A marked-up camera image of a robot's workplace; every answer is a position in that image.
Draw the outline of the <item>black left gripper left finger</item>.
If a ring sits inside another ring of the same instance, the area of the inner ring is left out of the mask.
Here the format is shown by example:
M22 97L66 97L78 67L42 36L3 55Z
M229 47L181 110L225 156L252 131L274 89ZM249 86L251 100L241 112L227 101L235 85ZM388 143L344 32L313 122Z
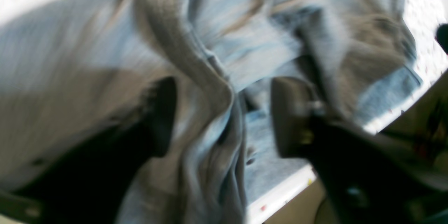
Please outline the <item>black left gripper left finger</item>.
M62 140L1 178L1 215L23 224L113 224L136 172L170 146L174 77L138 104Z

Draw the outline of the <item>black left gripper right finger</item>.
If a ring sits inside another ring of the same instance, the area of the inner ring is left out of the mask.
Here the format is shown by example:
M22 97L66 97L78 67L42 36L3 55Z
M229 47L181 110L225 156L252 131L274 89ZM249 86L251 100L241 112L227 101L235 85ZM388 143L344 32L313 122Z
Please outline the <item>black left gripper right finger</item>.
M447 223L447 175L396 139L347 121L292 77L272 79L271 112L280 156L312 164L339 223Z

